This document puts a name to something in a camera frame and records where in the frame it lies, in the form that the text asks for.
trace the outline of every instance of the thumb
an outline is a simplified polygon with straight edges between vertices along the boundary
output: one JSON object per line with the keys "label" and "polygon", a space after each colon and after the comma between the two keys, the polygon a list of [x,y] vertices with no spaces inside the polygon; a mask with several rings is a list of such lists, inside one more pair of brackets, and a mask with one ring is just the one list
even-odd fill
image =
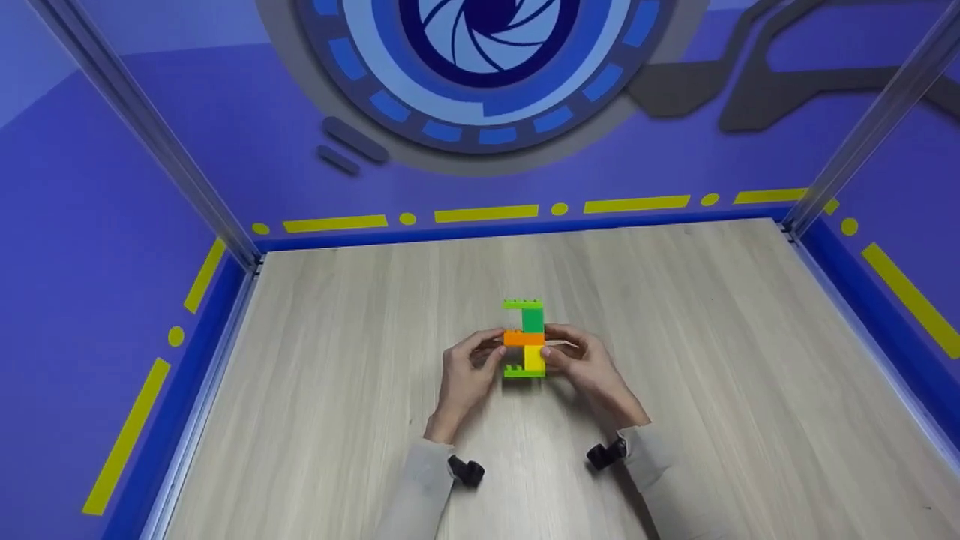
{"label": "thumb", "polygon": [[483,363],[483,368],[487,371],[493,371],[496,369],[496,366],[499,365],[500,360],[503,356],[507,354],[507,348],[503,345],[500,345],[496,349],[493,349],[489,355],[487,355],[487,360]]}
{"label": "thumb", "polygon": [[573,362],[573,358],[567,356],[566,353],[549,345],[540,348],[540,357],[543,358],[543,363],[560,371],[566,371],[566,368],[570,367]]}

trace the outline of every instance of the light wood surface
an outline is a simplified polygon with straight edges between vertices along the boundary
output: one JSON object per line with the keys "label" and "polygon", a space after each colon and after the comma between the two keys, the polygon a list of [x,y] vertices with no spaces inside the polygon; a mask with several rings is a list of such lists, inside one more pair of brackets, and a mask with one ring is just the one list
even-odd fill
{"label": "light wood surface", "polygon": [[[167,537],[370,537],[441,350],[510,296],[600,335],[662,428],[661,538],[960,538],[960,483],[768,220],[270,254]],[[438,538],[643,538],[603,438],[565,381],[498,384]]]}

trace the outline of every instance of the right hand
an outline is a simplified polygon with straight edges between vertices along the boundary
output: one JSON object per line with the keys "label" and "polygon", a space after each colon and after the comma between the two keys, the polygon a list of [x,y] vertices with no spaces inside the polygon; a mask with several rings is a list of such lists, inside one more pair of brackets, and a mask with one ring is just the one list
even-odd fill
{"label": "right hand", "polygon": [[578,390],[604,407],[618,428],[650,423],[643,405],[616,370],[600,338],[577,327],[558,324],[545,325],[544,337],[565,342],[540,349],[547,369],[566,376]]}

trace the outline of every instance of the orange lego brick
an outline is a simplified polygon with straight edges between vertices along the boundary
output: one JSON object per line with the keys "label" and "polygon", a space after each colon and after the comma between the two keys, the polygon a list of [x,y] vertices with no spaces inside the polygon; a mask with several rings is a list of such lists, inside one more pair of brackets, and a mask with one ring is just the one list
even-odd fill
{"label": "orange lego brick", "polygon": [[507,330],[503,332],[503,344],[507,347],[524,347],[527,345],[543,345],[543,332]]}

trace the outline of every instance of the hand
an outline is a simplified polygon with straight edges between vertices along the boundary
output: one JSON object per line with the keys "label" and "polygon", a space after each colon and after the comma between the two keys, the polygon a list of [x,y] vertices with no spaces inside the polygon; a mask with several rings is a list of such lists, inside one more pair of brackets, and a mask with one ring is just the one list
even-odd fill
{"label": "hand", "polygon": [[[496,366],[507,352],[497,339],[502,328],[475,331],[444,351],[444,377],[440,383],[437,409],[427,421],[423,438],[452,444],[467,413],[490,392]],[[474,360],[480,360],[474,367]]]}
{"label": "hand", "polygon": [[547,369],[566,376],[578,390],[605,408],[618,429],[650,423],[643,405],[616,371],[600,338],[570,325],[557,324],[546,325],[544,337],[564,341],[540,349]]}

